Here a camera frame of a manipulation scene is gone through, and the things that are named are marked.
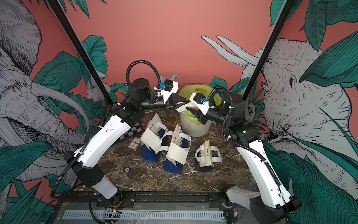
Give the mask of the white takeout receipt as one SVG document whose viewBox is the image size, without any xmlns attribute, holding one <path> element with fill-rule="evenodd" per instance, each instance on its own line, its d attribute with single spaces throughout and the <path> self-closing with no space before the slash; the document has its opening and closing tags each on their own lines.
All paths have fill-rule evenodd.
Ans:
<svg viewBox="0 0 358 224">
<path fill-rule="evenodd" d="M 195 106 L 195 104 L 189 102 L 189 103 L 187 103 L 187 104 L 185 104 L 185 105 L 182 105 L 182 106 L 180 106 L 179 108 L 177 108 L 176 111 L 179 112 L 179 113 L 181 113 L 181 112 L 187 110 L 187 107 L 194 107 L 194 106 Z"/>
</svg>

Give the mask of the dark takeout bag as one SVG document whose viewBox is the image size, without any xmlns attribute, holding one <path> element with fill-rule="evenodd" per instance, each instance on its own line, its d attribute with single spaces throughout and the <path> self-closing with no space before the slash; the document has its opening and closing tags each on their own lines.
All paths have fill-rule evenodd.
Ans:
<svg viewBox="0 0 358 224">
<path fill-rule="evenodd" d="M 222 163 L 222 155 L 218 147 L 210 145 L 209 141 L 205 141 L 195 152 L 196 170 L 206 173 L 214 169 L 214 163 Z"/>
</svg>

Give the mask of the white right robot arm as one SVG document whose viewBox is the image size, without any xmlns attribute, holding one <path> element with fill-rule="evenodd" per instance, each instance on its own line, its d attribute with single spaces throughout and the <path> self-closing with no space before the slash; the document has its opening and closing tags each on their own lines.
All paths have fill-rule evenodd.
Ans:
<svg viewBox="0 0 358 224">
<path fill-rule="evenodd" d="M 221 124 L 223 137 L 236 147 L 244 158 L 259 188 L 250 192 L 237 186 L 225 194 L 227 202 L 249 209 L 260 224 L 274 224 L 302 206 L 298 197 L 292 196 L 279 180 L 265 153 L 260 134 L 245 119 L 245 101 L 238 93 L 223 87 L 213 89 L 208 97 L 195 92 L 189 98 L 187 110 L 201 124 L 214 121 Z"/>
</svg>

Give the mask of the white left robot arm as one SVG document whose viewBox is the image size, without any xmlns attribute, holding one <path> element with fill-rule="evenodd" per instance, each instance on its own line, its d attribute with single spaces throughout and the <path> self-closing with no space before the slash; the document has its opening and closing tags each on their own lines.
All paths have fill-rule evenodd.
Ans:
<svg viewBox="0 0 358 224">
<path fill-rule="evenodd" d="M 131 69 L 138 64 L 148 65 L 154 71 L 158 80 L 158 85 L 155 88 L 151 88 L 149 81 L 145 78 L 130 81 Z M 69 170 L 74 171 L 82 185 L 91 188 L 106 200 L 120 199 L 119 189 L 98 166 L 102 155 L 121 135 L 144 118 L 146 110 L 178 111 L 189 103 L 188 99 L 176 93 L 179 89 L 178 83 L 172 80 L 161 82 L 159 72 L 148 61 L 132 62 L 126 70 L 126 82 L 127 95 L 120 106 L 101 119 L 105 125 L 103 127 L 96 125 L 81 148 L 73 153 L 65 154 L 64 157 L 68 165 L 52 188 L 51 200 L 60 200 L 79 187 L 79 185 L 75 185 L 61 195 L 56 195 L 60 182 Z"/>
</svg>

